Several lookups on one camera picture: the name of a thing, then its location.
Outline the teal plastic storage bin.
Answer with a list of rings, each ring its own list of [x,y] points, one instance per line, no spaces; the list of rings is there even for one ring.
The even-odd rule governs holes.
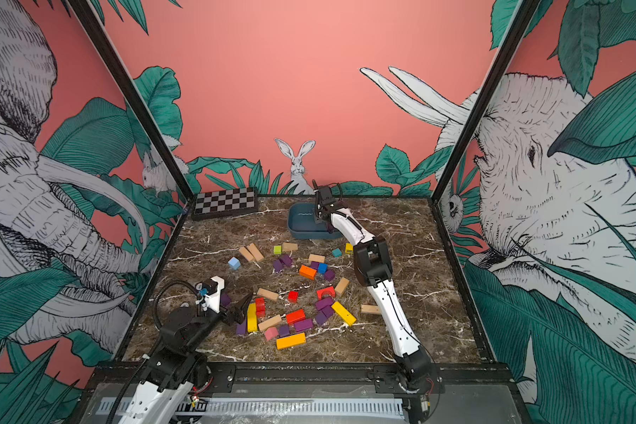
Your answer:
[[[295,203],[289,208],[287,227],[297,240],[338,240],[339,231],[329,232],[324,221],[318,222],[314,216],[313,203]]]

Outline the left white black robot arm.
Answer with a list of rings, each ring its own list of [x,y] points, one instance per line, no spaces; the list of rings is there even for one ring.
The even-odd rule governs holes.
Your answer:
[[[159,302],[175,286],[194,295],[194,307],[177,307],[162,321]],[[158,339],[116,396],[106,422],[173,423],[180,405],[188,400],[199,402],[199,395],[212,385],[214,372],[198,346],[220,323],[244,323],[247,308],[254,305],[254,293],[236,303],[222,304],[224,288],[225,281],[219,276],[198,284],[175,280],[155,295],[152,316]]]

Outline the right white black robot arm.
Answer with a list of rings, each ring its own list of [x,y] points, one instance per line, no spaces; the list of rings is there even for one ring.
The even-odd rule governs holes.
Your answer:
[[[431,393],[440,390],[436,362],[415,336],[399,302],[394,282],[388,243],[383,236],[368,231],[344,205],[342,196],[333,194],[339,183],[313,184],[314,219],[325,222],[328,231],[338,231],[353,247],[353,268],[361,286],[376,302],[383,316],[399,367],[404,390]]]

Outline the purple bricks back left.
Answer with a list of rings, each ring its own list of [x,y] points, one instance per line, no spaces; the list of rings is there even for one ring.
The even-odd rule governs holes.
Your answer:
[[[273,261],[273,269],[275,273],[281,273],[293,266],[293,258],[289,254],[281,254]]]

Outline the light blue cube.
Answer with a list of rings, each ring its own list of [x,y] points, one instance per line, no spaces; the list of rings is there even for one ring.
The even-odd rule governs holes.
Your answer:
[[[236,257],[229,259],[228,264],[233,270],[237,270],[241,266],[240,261]]]

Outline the purple brick far left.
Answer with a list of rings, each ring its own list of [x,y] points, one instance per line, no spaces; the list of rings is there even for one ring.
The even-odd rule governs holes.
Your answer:
[[[247,335],[247,325],[245,323],[240,323],[236,326],[236,334],[238,336]]]

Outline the upright yellow brick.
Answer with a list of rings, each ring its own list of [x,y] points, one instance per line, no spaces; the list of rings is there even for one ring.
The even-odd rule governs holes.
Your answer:
[[[258,332],[257,308],[254,302],[247,308],[247,332],[252,334]]]

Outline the red stacked brick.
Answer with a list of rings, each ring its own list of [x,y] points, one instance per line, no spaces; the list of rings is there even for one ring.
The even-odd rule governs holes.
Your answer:
[[[266,316],[266,300],[265,298],[257,298],[254,300],[255,313],[258,318]]]

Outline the natural wood brick middle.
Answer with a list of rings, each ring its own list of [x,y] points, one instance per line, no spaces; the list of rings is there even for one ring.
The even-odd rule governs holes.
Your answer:
[[[271,300],[271,301],[278,301],[279,299],[278,293],[274,293],[273,291],[263,289],[263,288],[258,289],[257,295],[259,297],[262,297],[262,298],[265,298],[266,300]]]

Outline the natural wood brick pair left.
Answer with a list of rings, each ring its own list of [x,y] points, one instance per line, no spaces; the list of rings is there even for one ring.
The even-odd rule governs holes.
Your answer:
[[[247,261],[255,261],[256,263],[259,263],[259,261],[264,259],[263,254],[254,243],[251,243],[246,247],[241,247],[238,251],[246,258]]]

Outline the orange brick centre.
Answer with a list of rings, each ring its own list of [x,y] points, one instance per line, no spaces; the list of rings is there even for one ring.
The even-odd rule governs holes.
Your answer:
[[[311,268],[310,266],[302,265],[299,269],[299,274],[302,277],[314,280],[316,278],[317,270]]]

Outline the natural wood brick front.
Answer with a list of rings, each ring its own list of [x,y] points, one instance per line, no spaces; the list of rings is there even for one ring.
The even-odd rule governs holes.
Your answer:
[[[280,325],[283,322],[283,318],[280,314],[277,314],[276,316],[272,316],[272,318],[269,318],[261,323],[258,324],[258,330],[260,332],[265,332],[266,330],[273,328],[273,327],[277,327],[278,325]]]

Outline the pink brick front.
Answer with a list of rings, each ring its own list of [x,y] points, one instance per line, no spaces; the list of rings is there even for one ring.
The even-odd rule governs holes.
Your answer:
[[[267,341],[272,341],[279,337],[279,331],[277,327],[271,327],[265,330],[264,332],[265,338]]]

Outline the natural wood brick upright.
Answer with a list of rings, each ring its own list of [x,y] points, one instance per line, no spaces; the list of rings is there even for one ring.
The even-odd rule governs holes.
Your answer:
[[[335,286],[335,293],[337,296],[342,296],[346,291],[346,288],[349,286],[350,281],[347,278],[342,277],[337,285]]]

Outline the small red cube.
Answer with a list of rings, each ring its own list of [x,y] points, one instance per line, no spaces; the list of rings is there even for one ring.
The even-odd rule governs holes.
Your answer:
[[[299,293],[297,291],[290,291],[287,295],[289,302],[297,303],[299,298]]]

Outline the red arch brick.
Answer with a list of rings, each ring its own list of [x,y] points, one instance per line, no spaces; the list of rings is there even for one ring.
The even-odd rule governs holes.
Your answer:
[[[336,298],[336,292],[333,286],[327,286],[323,289],[319,289],[316,291],[316,296],[319,300],[325,299],[327,297]]]

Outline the black white checkerboard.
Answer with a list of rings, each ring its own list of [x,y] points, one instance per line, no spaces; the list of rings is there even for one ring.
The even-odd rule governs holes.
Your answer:
[[[192,217],[204,220],[233,217],[256,212],[259,202],[252,187],[200,193],[196,196]]]

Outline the orange red brick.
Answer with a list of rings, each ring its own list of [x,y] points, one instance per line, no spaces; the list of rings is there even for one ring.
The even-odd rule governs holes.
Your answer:
[[[296,322],[303,321],[307,318],[303,309],[298,309],[285,315],[285,320],[289,325],[294,325]]]

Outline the purple brick front centre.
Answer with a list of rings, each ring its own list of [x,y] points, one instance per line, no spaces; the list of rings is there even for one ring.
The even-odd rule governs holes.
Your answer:
[[[312,328],[314,328],[314,321],[311,318],[300,320],[296,323],[293,323],[293,328],[298,333],[311,330]]]

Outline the long yellow brick front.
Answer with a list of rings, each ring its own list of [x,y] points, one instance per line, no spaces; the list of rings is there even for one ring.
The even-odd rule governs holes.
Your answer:
[[[287,337],[281,337],[276,340],[277,350],[282,351],[295,346],[301,346],[307,342],[305,333],[298,333]]]

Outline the angled yellow brick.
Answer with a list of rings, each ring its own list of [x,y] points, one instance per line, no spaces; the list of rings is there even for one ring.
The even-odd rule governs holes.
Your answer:
[[[348,326],[353,326],[356,323],[355,316],[353,316],[340,302],[334,301],[331,307]]]

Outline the natural wood brick right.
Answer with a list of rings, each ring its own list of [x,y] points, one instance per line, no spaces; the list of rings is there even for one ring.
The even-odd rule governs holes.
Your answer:
[[[382,314],[380,308],[375,305],[361,305],[360,312],[362,314],[371,314],[371,316],[380,316]]]

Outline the metal front rail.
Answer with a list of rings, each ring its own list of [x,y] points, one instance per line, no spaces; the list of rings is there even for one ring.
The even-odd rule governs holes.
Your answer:
[[[184,402],[174,418],[233,417],[233,415],[355,416],[404,420],[401,399],[205,399],[195,405]]]

